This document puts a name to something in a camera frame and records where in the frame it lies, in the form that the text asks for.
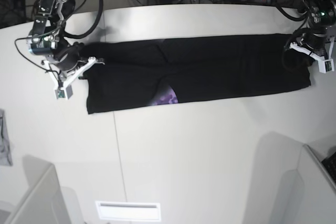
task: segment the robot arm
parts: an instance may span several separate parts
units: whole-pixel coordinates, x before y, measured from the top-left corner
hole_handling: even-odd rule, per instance
[[[298,11],[303,13],[301,18],[291,17],[283,9],[276,7],[286,17],[293,21],[304,20],[307,28],[296,30],[284,47],[286,50],[294,49],[316,60],[319,71],[327,73],[334,71],[334,62],[331,58],[334,37],[328,37],[327,29],[336,22],[335,7],[332,0],[301,0],[302,8]],[[329,52],[325,49],[326,43],[331,43]]]
[[[59,69],[57,76],[55,71],[49,72],[55,82],[56,98],[69,99],[72,95],[71,83],[95,63],[103,63],[94,57],[81,58],[79,51],[84,44],[76,42],[70,45],[65,39],[81,39],[93,32],[102,15],[103,0],[99,0],[96,20],[82,35],[72,35],[65,31],[67,20],[76,11],[75,5],[75,0],[40,0],[27,40],[31,54],[45,56],[43,63],[48,70],[52,70],[51,66]]]

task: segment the white table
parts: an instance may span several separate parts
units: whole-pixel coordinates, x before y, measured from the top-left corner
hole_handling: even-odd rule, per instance
[[[94,17],[72,17],[67,31],[85,31]],[[15,205],[28,188],[30,155],[56,165],[67,200],[79,202],[88,224],[107,223],[95,200],[160,202],[164,224],[268,223],[302,143],[321,158],[336,145],[334,72],[314,66],[312,86],[290,93],[88,115],[86,81],[73,84],[69,101],[56,101],[49,76],[16,52],[14,39],[31,26],[0,30],[0,107],[14,160],[0,167],[0,201]],[[272,7],[134,7],[105,11],[82,41],[292,33],[298,26]],[[29,56],[24,42],[19,47]]]

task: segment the black garment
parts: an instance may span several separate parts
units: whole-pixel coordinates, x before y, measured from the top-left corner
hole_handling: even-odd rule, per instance
[[[276,94],[310,86],[307,65],[285,70],[281,54],[289,35],[180,38],[94,43],[84,57],[104,58],[85,72],[89,114],[150,105],[170,87],[178,103]],[[307,56],[290,50],[286,64]]]

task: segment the purple patterned fabric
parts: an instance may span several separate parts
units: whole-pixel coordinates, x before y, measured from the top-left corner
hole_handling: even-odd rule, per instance
[[[179,103],[174,90],[168,86],[167,89],[158,93],[151,101],[149,106]]]

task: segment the white bracket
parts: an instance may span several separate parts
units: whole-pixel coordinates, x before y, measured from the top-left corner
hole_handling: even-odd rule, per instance
[[[329,55],[327,56],[327,59],[325,59],[324,56],[318,56],[317,54],[315,54],[314,52],[310,51],[307,48],[298,46],[298,44],[295,43],[295,42],[292,42],[290,44],[290,48],[292,48],[292,49],[294,49],[298,52],[303,52],[304,54],[306,54],[309,57],[316,60],[319,64],[319,71],[321,73],[327,73],[327,72],[330,72],[330,71],[335,71],[334,60],[331,58],[332,49],[333,49],[333,46],[334,46],[334,37],[331,37],[331,39],[332,39],[332,42],[331,42],[331,45],[330,45]]]
[[[48,60],[44,61],[45,65],[48,69],[52,70],[50,67],[50,62]],[[49,72],[49,75],[51,79],[53,80],[55,86],[54,86],[54,92],[56,99],[58,98],[65,98],[69,100],[69,98],[72,96],[72,87],[71,84],[80,77],[86,70],[91,68],[95,63],[98,63],[97,59],[95,57],[89,57],[88,63],[86,63],[84,66],[80,67],[78,70],[75,71],[73,75],[71,75],[69,78],[67,78],[64,82],[62,82],[62,86],[59,86],[58,80],[53,72]]]

